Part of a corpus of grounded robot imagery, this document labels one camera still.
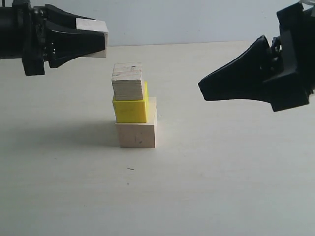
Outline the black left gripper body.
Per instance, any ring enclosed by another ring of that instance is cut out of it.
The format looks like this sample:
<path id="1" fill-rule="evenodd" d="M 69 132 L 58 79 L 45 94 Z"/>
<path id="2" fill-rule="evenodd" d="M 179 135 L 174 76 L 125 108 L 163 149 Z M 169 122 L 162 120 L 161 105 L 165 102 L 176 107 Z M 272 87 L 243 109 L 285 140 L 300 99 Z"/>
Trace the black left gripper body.
<path id="1" fill-rule="evenodd" d="M 44 75 L 48 59 L 45 10 L 29 0 L 14 0 L 0 7 L 0 58 L 21 59 L 27 76 Z"/>

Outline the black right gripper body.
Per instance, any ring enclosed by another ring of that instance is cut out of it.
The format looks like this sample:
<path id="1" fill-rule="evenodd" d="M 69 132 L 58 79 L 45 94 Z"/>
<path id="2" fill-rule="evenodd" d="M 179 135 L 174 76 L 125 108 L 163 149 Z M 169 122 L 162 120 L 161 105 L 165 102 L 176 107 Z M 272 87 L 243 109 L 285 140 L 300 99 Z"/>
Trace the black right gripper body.
<path id="1" fill-rule="evenodd" d="M 273 111 L 308 105 L 315 89 L 315 16 L 295 3 L 277 12 L 279 70 L 263 82 Z"/>

